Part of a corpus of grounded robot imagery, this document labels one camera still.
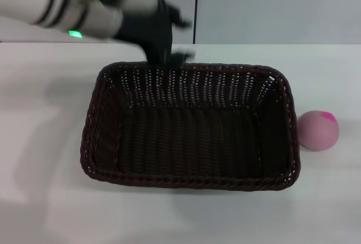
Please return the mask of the pink round ball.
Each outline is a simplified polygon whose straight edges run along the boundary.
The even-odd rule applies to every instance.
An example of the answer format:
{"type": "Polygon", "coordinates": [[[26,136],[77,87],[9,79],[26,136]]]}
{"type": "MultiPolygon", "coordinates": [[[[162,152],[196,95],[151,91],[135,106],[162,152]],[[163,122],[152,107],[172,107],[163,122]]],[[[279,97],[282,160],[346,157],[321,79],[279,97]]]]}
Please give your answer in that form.
{"type": "Polygon", "coordinates": [[[325,111],[308,111],[297,120],[298,140],[311,151],[324,151],[336,144],[340,130],[335,116],[325,111]]]}

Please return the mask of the black vertical wall strip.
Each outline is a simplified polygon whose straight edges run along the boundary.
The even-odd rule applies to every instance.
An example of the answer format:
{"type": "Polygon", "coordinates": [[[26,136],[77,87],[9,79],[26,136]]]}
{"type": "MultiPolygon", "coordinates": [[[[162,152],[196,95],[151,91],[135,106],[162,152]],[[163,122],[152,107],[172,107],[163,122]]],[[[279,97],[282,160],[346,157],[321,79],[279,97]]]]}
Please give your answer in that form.
{"type": "Polygon", "coordinates": [[[195,0],[194,17],[193,17],[193,38],[192,38],[192,44],[196,44],[198,2],[199,2],[199,0],[195,0]]]}

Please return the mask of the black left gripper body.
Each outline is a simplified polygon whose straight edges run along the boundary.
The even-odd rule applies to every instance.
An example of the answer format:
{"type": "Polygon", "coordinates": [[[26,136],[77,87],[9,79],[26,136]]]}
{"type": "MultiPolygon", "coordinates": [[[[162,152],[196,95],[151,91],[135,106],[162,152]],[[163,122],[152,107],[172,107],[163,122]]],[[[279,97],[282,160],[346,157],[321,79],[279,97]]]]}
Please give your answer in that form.
{"type": "Polygon", "coordinates": [[[156,10],[150,14],[125,12],[115,39],[140,46],[150,65],[166,65],[173,41],[166,1],[157,0],[156,10]]]}

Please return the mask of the dark woven rectangular basket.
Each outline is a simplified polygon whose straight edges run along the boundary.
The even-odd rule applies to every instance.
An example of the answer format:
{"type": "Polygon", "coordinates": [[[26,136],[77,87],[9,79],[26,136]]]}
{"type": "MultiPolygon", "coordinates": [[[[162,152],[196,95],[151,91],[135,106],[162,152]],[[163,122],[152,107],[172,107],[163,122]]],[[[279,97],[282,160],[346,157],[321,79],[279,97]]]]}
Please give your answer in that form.
{"type": "Polygon", "coordinates": [[[110,64],[96,79],[80,163],[117,185],[286,189],[301,170],[289,83],[267,66],[110,64]]]}

